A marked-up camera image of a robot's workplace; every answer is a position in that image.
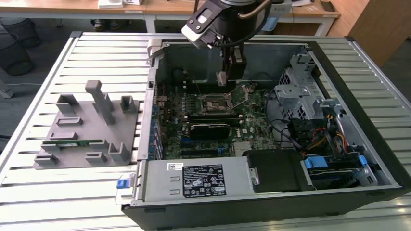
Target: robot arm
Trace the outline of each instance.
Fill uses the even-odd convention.
[[[221,49],[223,70],[217,73],[219,86],[227,80],[241,79],[247,66],[243,44],[261,30],[267,18],[289,12],[291,0],[208,0],[191,16],[181,33],[200,49]],[[264,11],[257,23],[257,13]]]

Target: gray 3d printed holder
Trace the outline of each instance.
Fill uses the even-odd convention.
[[[139,101],[121,96],[111,101],[101,82],[89,80],[85,91],[95,102],[59,97],[59,113],[51,126],[33,168],[109,167],[129,164],[137,124]]]

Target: green circuit board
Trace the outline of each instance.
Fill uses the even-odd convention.
[[[241,86],[236,87],[231,92],[231,106],[235,107],[229,110],[229,113],[241,115],[241,123],[240,126],[229,128],[228,137],[223,140],[189,141],[188,124],[184,122],[187,114],[204,114],[205,109],[201,106],[201,99],[217,97],[220,94],[185,94],[180,88],[175,88],[168,92],[167,97],[161,98],[163,159],[185,158],[185,156],[181,156],[181,152],[191,150],[219,149],[219,157],[235,156],[232,144],[240,141],[248,141],[252,150],[276,148],[273,134],[269,130],[263,110],[267,90],[255,90],[248,94],[248,100],[245,100]],[[213,110],[212,113],[215,115],[225,114],[227,112]]]

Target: white cable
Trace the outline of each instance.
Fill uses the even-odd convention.
[[[12,84],[5,84],[7,86],[15,86],[15,85],[41,85],[41,83],[12,83]]]

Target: metal slats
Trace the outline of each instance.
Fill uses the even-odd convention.
[[[144,100],[149,38],[181,37],[127,33],[84,33],[80,37],[71,54],[65,57],[60,73],[52,79],[29,127],[8,160],[11,169],[0,187],[1,230],[141,230],[121,213],[120,206],[113,200],[116,179],[121,174],[136,171],[136,165],[49,170],[35,170],[31,166],[39,144],[55,118],[53,104],[60,93],[73,93],[79,101],[91,101],[92,97],[84,91],[84,84],[88,80],[99,79],[104,84],[103,92],[108,92],[111,100],[119,100],[121,95],[132,95],[135,99]],[[255,39],[273,40],[269,36]],[[382,83],[382,77],[368,68],[347,40],[304,36],[292,38],[280,36],[276,39],[315,40],[319,43],[395,155],[411,172],[408,108],[403,107],[396,93]],[[324,77],[320,77],[320,80],[330,89]],[[140,111],[144,109],[143,106],[144,102],[140,104]],[[139,122],[143,120],[143,113],[139,114]],[[140,133],[140,128],[141,125],[137,124],[136,135]],[[137,144],[139,136],[135,137],[135,147]],[[132,151],[132,156],[135,163],[137,150]],[[386,224],[399,220],[402,215],[410,214],[411,200],[404,196],[387,202],[372,203],[342,216],[205,227],[201,230],[263,231],[280,228],[296,230],[299,229],[296,227],[301,226],[304,230],[312,231],[347,230],[347,227],[359,230],[363,225],[370,225],[367,223],[370,219],[374,225],[380,222],[382,227],[391,227]],[[399,221],[396,230],[407,230],[407,224]]]

